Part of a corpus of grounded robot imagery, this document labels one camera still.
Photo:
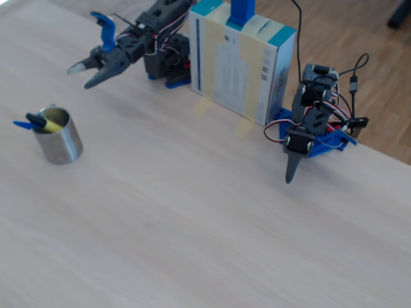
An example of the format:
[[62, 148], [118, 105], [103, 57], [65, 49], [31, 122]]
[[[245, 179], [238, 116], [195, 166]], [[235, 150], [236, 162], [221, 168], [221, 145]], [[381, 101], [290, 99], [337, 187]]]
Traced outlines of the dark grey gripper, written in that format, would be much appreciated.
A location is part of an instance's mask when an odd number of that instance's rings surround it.
[[89, 56], [72, 65], [67, 74], [74, 74], [89, 69], [97, 69], [98, 72], [84, 84], [85, 89], [93, 88], [104, 81], [122, 74], [130, 63], [136, 63], [144, 55], [144, 35], [136, 33], [124, 33], [118, 35], [114, 42], [116, 46], [109, 52], [109, 58], [103, 61], [101, 47], [95, 47]]

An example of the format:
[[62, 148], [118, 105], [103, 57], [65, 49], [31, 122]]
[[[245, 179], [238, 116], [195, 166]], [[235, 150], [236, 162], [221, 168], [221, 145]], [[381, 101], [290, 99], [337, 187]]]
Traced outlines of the camera-less arm gripper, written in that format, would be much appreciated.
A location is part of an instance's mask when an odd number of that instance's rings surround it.
[[286, 183], [290, 184], [297, 172], [300, 161], [311, 154], [316, 136], [305, 128], [290, 127], [283, 141], [283, 150], [288, 154], [286, 167]]

